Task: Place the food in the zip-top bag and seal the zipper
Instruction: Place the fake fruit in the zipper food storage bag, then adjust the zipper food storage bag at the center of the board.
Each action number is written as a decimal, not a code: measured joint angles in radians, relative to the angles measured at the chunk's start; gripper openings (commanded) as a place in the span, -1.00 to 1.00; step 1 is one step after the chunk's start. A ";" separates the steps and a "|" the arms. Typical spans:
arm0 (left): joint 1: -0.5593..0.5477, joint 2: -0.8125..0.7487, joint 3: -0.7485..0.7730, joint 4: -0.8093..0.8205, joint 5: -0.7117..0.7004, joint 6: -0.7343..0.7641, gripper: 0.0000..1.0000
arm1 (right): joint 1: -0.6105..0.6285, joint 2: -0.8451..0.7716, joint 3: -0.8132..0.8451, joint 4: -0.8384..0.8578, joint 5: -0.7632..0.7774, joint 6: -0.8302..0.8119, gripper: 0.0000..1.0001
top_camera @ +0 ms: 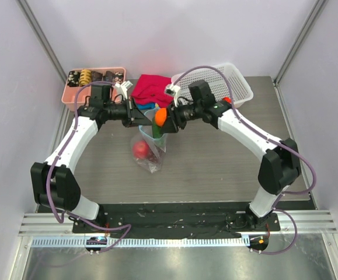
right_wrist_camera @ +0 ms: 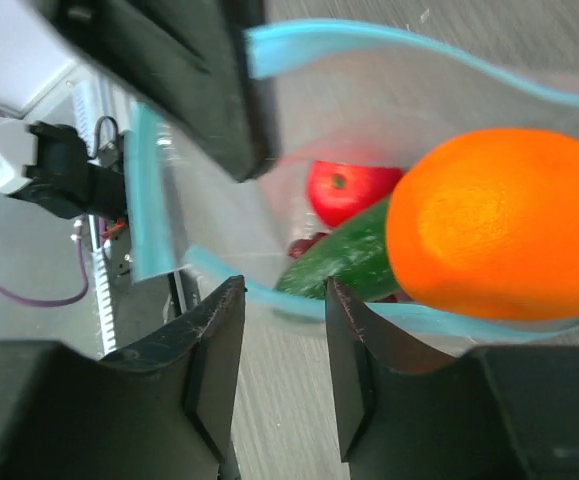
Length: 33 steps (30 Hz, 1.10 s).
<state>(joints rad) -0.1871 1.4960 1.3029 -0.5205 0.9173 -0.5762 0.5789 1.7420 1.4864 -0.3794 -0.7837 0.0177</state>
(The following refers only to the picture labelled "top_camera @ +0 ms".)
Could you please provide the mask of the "green cucumber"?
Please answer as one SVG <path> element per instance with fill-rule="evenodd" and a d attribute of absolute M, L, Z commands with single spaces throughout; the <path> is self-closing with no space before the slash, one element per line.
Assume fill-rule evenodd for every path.
<path fill-rule="evenodd" d="M 152 122 L 152 137 L 154 139 L 159 139 L 162 137 L 161 128 L 156 122 Z"/>

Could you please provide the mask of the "orange fruit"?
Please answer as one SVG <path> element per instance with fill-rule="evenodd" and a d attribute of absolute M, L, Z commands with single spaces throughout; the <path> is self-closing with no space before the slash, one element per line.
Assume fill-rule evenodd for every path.
<path fill-rule="evenodd" d="M 155 113 L 155 123 L 157 126 L 162 127 L 167 119 L 168 113 L 166 108 L 160 108 Z"/>

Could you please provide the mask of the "red apple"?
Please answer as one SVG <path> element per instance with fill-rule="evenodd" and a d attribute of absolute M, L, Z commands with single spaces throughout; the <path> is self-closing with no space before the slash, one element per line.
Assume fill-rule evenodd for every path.
<path fill-rule="evenodd" d="M 137 141 L 132 148 L 133 155 L 137 159 L 146 159 L 150 151 L 149 145 L 144 140 Z"/>

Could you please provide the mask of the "clear zip top bag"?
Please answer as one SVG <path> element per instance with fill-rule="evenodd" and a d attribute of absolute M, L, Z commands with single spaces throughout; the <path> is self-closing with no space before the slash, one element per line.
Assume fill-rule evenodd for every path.
<path fill-rule="evenodd" d="M 155 113 L 160 108 L 154 108 L 151 110 L 147 110 L 144 115 L 148 117 L 151 121 L 155 121 Z M 154 153 L 155 155 L 160 157 L 161 160 L 161 168 L 163 164 L 163 159 L 166 155 L 166 142 L 167 142 L 167 134 L 163 134 L 161 138 L 154 139 L 152 137 L 152 126 L 139 126 L 137 134 L 132 138 L 130 145 L 131 145 L 131 153 L 135 162 L 147 170 L 146 165 L 144 164 L 144 159 L 137 159 L 134 157 L 132 148 L 133 145 L 140 140 L 144 140 L 150 147 L 150 152 Z"/>

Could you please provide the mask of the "purple grape bunch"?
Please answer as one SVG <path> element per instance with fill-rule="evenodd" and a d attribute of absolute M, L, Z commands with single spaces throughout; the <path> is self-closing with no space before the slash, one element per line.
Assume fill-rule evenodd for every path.
<path fill-rule="evenodd" d="M 144 164 L 146 165 L 147 170 L 151 173 L 157 172 L 161 169 L 160 157 L 152 152 L 150 152 L 144 159 Z"/>

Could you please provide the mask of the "red pepper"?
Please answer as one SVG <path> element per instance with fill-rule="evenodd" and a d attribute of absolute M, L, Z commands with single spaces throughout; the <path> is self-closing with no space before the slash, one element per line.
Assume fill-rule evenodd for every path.
<path fill-rule="evenodd" d="M 228 103 L 231 103 L 231 99 L 229 97 L 224 97 L 223 100 L 225 100 Z"/>

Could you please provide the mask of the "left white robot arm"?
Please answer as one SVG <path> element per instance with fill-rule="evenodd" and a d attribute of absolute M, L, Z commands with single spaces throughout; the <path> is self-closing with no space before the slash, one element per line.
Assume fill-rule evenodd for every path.
<path fill-rule="evenodd" d="M 32 165 L 30 175 L 34 200 L 50 208 L 59 222 L 63 221 L 58 215 L 62 210 L 85 219 L 92 232 L 99 233 L 105 228 L 103 207 L 81 194 L 74 171 L 88 143 L 106 121 L 121 121 L 127 128 L 152 124 L 128 96 L 131 86 L 130 81 L 88 84 L 88 102 L 75 105 L 74 119 L 64 139 L 43 163 Z"/>

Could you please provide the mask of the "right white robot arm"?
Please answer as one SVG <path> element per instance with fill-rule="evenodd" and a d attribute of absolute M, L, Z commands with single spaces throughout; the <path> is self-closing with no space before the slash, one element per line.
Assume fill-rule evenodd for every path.
<path fill-rule="evenodd" d="M 167 85 L 165 94 L 173 101 L 162 117 L 155 118 L 160 132 L 177 133 L 188 121 L 201 119 L 247 147 L 260 162 L 260 187 L 246 208 L 245 224 L 252 230 L 261 229 L 279 196 L 301 175 L 297 144 L 291 138 L 283 141 L 268 134 L 240 115 L 231 102 L 217 100 L 204 80 L 193 82 L 189 90 L 191 100 L 181 103 L 180 87 Z"/>

